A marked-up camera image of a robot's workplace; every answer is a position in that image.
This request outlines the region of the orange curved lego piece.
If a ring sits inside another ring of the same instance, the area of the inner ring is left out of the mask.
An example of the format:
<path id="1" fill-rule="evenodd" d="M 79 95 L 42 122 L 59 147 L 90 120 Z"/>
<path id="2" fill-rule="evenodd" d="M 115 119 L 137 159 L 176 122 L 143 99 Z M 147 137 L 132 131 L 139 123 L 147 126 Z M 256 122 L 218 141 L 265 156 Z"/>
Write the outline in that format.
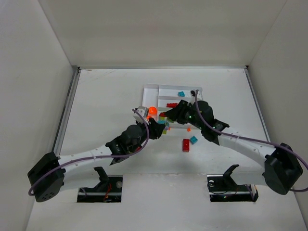
<path id="1" fill-rule="evenodd" d="M 157 114 L 157 108 L 154 106 L 149 107 L 149 114 L 156 115 Z"/>

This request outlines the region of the colorful monster lego figure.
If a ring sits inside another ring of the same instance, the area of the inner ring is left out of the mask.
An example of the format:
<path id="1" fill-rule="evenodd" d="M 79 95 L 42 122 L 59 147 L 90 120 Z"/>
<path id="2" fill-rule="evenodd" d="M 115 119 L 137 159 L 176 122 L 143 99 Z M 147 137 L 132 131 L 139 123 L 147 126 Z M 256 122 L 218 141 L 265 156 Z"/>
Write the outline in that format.
<path id="1" fill-rule="evenodd" d="M 162 124 L 165 126 L 164 130 L 163 130 L 163 134 L 167 134 L 167 132 L 170 130 L 170 123 L 168 121 L 168 119 L 166 117 L 159 117 L 158 119 L 158 124 Z"/>

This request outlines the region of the cyan small lego brick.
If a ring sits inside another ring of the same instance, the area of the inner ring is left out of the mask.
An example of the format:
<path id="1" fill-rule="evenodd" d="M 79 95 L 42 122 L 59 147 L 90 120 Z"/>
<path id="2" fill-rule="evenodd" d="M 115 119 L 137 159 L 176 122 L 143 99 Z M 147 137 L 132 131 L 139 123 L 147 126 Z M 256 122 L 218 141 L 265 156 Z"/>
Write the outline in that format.
<path id="1" fill-rule="evenodd" d="M 183 91 L 178 92 L 179 97 L 185 97 L 185 93 Z"/>

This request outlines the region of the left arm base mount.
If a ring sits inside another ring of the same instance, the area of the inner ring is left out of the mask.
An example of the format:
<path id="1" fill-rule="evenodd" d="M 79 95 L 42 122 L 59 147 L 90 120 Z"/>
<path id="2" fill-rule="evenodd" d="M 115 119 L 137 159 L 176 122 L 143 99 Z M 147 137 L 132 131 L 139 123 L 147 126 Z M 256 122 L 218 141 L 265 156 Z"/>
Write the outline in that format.
<path id="1" fill-rule="evenodd" d="M 102 167 L 93 169 L 98 176 L 98 182 L 93 187 L 82 187 L 78 190 L 78 203 L 121 203 L 122 175 L 107 175 Z"/>

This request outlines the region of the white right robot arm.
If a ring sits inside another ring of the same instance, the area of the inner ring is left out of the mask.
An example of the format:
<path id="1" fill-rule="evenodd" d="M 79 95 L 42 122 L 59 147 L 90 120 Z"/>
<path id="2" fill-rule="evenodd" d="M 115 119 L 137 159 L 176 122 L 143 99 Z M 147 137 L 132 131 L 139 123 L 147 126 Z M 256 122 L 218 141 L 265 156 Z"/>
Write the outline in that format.
<path id="1" fill-rule="evenodd" d="M 221 176 L 227 186 L 265 185 L 286 195 L 303 174 L 302 159 L 287 144 L 244 137 L 227 123 L 216 119 L 205 101 L 189 103 L 181 100 L 175 108 L 166 111 L 165 116 L 179 124 L 193 125 L 200 129 L 207 141 L 232 149 L 258 164 L 256 168 L 239 164 L 229 167 Z"/>

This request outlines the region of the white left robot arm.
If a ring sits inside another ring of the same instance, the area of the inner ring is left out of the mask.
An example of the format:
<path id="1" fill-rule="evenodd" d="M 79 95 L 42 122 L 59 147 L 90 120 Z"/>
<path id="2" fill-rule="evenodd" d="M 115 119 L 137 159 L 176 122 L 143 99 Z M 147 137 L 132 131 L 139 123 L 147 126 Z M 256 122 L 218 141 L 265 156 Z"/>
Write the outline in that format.
<path id="1" fill-rule="evenodd" d="M 111 159 L 114 165 L 134 156 L 149 140 L 159 139 L 165 127 L 165 124 L 150 118 L 146 123 L 136 122 L 128 126 L 120 136 L 100 148 L 63 157 L 54 152 L 44 154 L 27 174 L 30 182 L 28 194 L 37 202 L 48 201 L 67 188 L 72 176 L 90 169 L 99 170 L 98 184 L 101 185 L 104 160 Z"/>

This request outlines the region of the red 2x4 lego brick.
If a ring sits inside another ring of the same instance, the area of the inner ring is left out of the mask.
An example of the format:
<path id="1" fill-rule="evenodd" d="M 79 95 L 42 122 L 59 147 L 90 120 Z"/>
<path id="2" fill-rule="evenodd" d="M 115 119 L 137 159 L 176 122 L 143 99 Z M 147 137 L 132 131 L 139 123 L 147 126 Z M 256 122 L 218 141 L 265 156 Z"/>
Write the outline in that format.
<path id="1" fill-rule="evenodd" d="M 167 103 L 166 107 L 167 108 L 175 108 L 178 105 L 178 103 Z"/>

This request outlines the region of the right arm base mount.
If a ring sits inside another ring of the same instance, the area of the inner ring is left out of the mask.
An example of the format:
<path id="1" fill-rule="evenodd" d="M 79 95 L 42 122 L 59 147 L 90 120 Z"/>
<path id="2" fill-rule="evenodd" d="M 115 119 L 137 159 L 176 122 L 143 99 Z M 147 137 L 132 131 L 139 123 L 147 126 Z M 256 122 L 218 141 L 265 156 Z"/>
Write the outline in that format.
<path id="1" fill-rule="evenodd" d="M 239 165 L 232 165 L 223 174 L 207 175 L 210 202 L 253 202 L 259 197 L 255 185 L 237 184 L 231 174 Z"/>

